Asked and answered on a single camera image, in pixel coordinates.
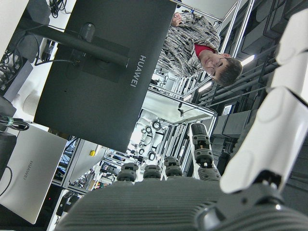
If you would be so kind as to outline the right white and grey robot hand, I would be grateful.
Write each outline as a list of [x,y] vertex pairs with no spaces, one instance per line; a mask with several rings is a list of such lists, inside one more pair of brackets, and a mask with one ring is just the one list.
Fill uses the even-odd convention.
[[58,231],[305,231],[306,215],[281,192],[308,132],[308,12],[292,15],[268,93],[220,180],[207,163],[204,135],[191,134],[199,179],[151,167],[141,182],[117,181],[80,199]]

